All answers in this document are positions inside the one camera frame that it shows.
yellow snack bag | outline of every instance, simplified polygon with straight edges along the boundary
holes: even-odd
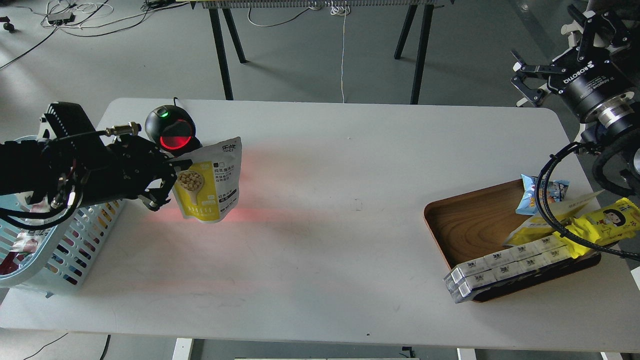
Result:
[[[238,201],[240,138],[201,147],[179,157],[193,164],[177,174],[173,194],[184,218],[219,222]]]
[[[573,219],[566,228],[587,241],[606,246],[636,234],[636,230],[640,229],[640,211],[629,199],[620,199],[610,206]],[[567,244],[574,259],[591,251],[588,247],[560,237],[558,232],[554,234]]]
[[[601,192],[602,191],[600,190],[599,192],[583,195],[577,199],[565,199],[562,202],[555,202],[553,204],[549,204],[549,208],[558,221],[562,222],[577,214]],[[522,223],[522,225],[512,231],[502,244],[504,246],[518,246],[544,238],[545,236],[551,235],[553,232],[553,228],[551,228],[545,219],[543,219],[538,213],[528,218],[524,223]]]

brown tray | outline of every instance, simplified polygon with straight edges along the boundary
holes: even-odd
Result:
[[[424,221],[449,269],[505,249],[502,242],[528,217],[515,213],[523,193],[522,180],[514,180],[434,201],[424,208]],[[476,295],[474,301],[484,302],[507,295],[595,266],[599,262],[600,254],[580,261],[567,261],[552,270],[484,291]]]

concrete floor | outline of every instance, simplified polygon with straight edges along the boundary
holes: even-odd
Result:
[[[138,13],[142,1],[109,3],[115,8],[114,14],[96,20],[96,24]],[[514,106],[520,96],[509,83],[514,62],[509,50],[518,49],[529,63],[547,63],[566,49],[566,38],[559,33],[561,25],[569,22],[566,5],[586,6],[584,1],[570,0],[458,1],[453,6],[448,1],[442,3],[447,6],[437,9],[433,17],[420,104]],[[36,12],[44,10],[43,2],[36,0],[4,1],[4,4],[31,6]],[[252,19],[269,24],[288,19],[299,10],[256,9]],[[409,102],[421,10],[416,15],[404,57],[394,60],[405,12],[404,7],[352,9],[345,25],[347,102]],[[238,63],[223,29],[236,100],[342,102],[342,17],[331,16],[325,8],[307,11],[283,26],[257,28],[246,20],[246,10],[232,13],[250,61]],[[26,9],[0,7],[2,15],[9,16],[19,31],[14,34],[0,31],[0,64],[50,33],[40,27],[41,16]],[[134,23],[130,20],[121,25]],[[116,28],[75,33],[88,35]],[[23,59],[0,70],[0,140],[34,133],[38,117],[50,102],[77,102],[96,124],[107,105],[119,97],[173,96],[224,99],[209,14],[199,6],[194,10],[184,6],[155,13],[140,26],[104,37],[77,38],[61,31],[53,34]],[[575,118],[559,99],[551,98],[545,105],[558,114],[568,138],[573,139],[578,128]],[[216,121],[214,113],[211,118]],[[123,119],[123,123],[128,121],[144,119]],[[540,159],[541,166],[545,161]],[[518,170],[514,169],[514,178],[518,176]],[[611,197],[600,200],[603,204],[611,203]],[[637,243],[640,241],[627,240],[622,246],[638,250]],[[62,334],[0,329],[0,358],[22,359]],[[100,334],[69,334],[34,359],[98,359],[105,339]],[[106,359],[170,359],[174,341],[113,336]],[[196,342],[193,359],[399,357],[399,350],[207,340]],[[416,351],[423,359],[456,359],[455,349],[416,348]],[[597,359],[599,354],[478,350],[477,358]]]

black table frame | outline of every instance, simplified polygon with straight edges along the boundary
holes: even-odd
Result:
[[[411,25],[413,24],[413,18],[415,17],[417,8],[418,5],[410,5],[406,13],[402,31],[400,32],[400,39],[398,40],[396,52],[394,53],[394,59],[396,60],[402,57],[402,51],[404,49],[407,36],[409,35]],[[413,75],[413,87],[411,90],[410,104],[417,104],[418,98],[420,97],[422,75],[424,73],[424,60],[427,54],[427,45],[429,44],[429,34],[431,33],[431,21],[433,18],[434,8],[435,6],[432,4],[424,5],[424,13],[422,15],[422,26],[420,27],[420,40],[418,42],[418,55],[415,62],[415,73]],[[236,30],[236,24],[234,22],[233,16],[231,16],[231,10],[229,10],[228,8],[222,9],[222,14],[225,16],[227,27],[229,28],[229,33],[231,34],[231,39],[234,43],[238,60],[240,61],[240,63],[246,63],[247,61],[244,57],[244,51],[242,49],[242,45],[240,44],[240,38],[238,37],[238,33]],[[218,63],[220,65],[220,74],[222,76],[222,87],[225,91],[225,98],[226,100],[233,100],[234,94],[231,89],[231,78],[229,77],[227,54],[225,52],[225,43],[222,38],[222,28],[220,26],[220,16],[218,14],[218,9],[210,8],[209,18],[211,19],[211,29],[213,30],[213,39],[216,46]]]

plastic basket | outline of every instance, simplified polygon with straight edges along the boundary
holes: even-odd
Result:
[[[0,197],[0,206],[28,211],[15,195]],[[0,287],[40,291],[46,297],[74,292],[86,279],[123,206],[122,200],[115,200],[76,210],[74,216],[49,231],[35,253],[13,260],[18,269],[0,275]],[[19,232],[0,220],[0,260],[9,256]]]

